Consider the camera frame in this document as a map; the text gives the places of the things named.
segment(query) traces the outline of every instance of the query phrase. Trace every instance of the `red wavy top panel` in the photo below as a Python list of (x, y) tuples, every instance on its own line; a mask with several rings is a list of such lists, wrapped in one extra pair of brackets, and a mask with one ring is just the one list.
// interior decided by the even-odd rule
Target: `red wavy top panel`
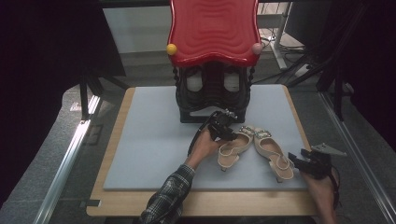
[(209, 61), (253, 66), (260, 54), (257, 0), (170, 0), (172, 27), (168, 44), (176, 45), (169, 58), (179, 67)]

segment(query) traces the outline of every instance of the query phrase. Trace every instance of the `gray floor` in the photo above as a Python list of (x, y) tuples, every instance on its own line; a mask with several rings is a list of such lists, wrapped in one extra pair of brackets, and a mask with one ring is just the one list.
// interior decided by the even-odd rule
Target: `gray floor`
[[(152, 60), (152, 55), (123, 57), (127, 77), (120, 80), (135, 86), (174, 85), (172, 67), (166, 58)], [(271, 53), (264, 53), (256, 67), (253, 82), (276, 74), (277, 64)], [(277, 77), (261, 84), (274, 83)], [(315, 89), (318, 76), (312, 77), (295, 88), (290, 95), (311, 145), (326, 143), (342, 151), (348, 151), (346, 143), (335, 128), (325, 105)], [(116, 120), (124, 90), (101, 79), (105, 92), (97, 112), (92, 118), (96, 132), (87, 134), (79, 150), (73, 169), (49, 223), (130, 223), (128, 217), (89, 217), (84, 203), (90, 198), (93, 183), (99, 170), (106, 146)], [(46, 197), (53, 177), (63, 160), (80, 120), (78, 111), (70, 111), (79, 102), (79, 88), (64, 94), (63, 107), (56, 122), (26, 171), (18, 186), (0, 211), (0, 223), (32, 223)], [(396, 200), (396, 154), (374, 128), (360, 115), (348, 98), (343, 99), (345, 125), (355, 139), (362, 155), (382, 184), (389, 197)], [(341, 203), (337, 208), (339, 223), (388, 223), (380, 210), (372, 191), (352, 158), (332, 157), (333, 164), (341, 172)], [(224, 219), (224, 223), (240, 223), (241, 218)]]

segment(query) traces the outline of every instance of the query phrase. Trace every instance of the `wooden table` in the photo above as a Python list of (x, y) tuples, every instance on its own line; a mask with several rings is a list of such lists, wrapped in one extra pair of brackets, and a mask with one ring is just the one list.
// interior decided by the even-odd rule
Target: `wooden table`
[[(310, 148), (295, 111), (289, 91), (284, 87), (290, 109), (304, 141)], [(120, 141), (124, 121), (134, 97), (134, 88), (125, 92), (120, 112), (107, 146), (90, 200), (98, 206), (87, 206), (93, 217), (138, 217), (154, 191), (105, 191), (103, 185)], [(306, 190), (295, 191), (192, 191), (183, 203), (185, 217), (215, 216), (312, 216), (316, 207)]]

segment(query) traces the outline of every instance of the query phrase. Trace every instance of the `yellow ball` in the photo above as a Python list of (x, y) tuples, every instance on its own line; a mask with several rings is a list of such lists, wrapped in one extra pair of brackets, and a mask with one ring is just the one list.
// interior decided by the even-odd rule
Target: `yellow ball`
[(174, 54), (176, 54), (176, 51), (177, 51), (176, 45), (174, 45), (174, 44), (168, 44), (168, 46), (166, 46), (166, 52), (167, 52), (169, 55), (174, 55)]

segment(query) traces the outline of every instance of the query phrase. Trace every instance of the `shoe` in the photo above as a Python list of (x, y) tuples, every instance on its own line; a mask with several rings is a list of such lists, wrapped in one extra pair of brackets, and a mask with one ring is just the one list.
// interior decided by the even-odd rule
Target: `shoe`
[(222, 171), (232, 167), (238, 160), (239, 154), (248, 150), (253, 142), (254, 128), (252, 126), (242, 126), (235, 140), (222, 145), (219, 148), (218, 163)]
[(270, 132), (256, 128), (254, 130), (254, 146), (260, 155), (269, 160), (278, 183), (282, 183), (284, 179), (293, 178), (292, 162), (289, 158), (285, 157), (282, 149), (272, 138)]

